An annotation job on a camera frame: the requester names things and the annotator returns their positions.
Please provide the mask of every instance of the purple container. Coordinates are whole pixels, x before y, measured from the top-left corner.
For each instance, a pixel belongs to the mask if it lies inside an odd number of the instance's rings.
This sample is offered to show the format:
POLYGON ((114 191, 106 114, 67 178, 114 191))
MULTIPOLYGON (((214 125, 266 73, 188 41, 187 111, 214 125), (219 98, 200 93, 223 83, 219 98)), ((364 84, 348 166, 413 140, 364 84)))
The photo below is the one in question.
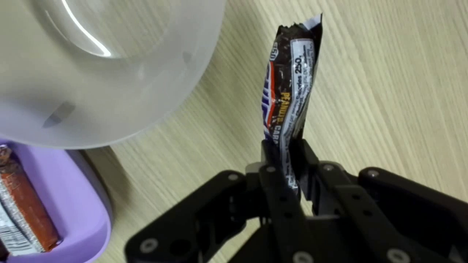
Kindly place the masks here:
POLYGON ((7 140, 51 216, 61 244, 49 252, 8 257, 7 263, 93 261, 111 234, 111 216, 86 174, 65 150, 7 140))

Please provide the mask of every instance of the wood grain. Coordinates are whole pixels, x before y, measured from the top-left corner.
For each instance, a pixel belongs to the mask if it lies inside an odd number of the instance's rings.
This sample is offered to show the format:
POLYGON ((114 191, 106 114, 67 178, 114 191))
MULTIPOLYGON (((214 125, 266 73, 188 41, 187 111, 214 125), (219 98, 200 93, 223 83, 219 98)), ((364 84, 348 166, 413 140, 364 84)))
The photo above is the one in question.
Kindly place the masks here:
POLYGON ((115 203, 99 261, 124 261, 137 229, 214 172, 260 159, 260 90, 276 26, 320 11, 324 36, 305 124, 318 156, 350 172, 383 166, 468 201, 468 1, 228 0, 211 61, 178 111, 89 150, 115 203))

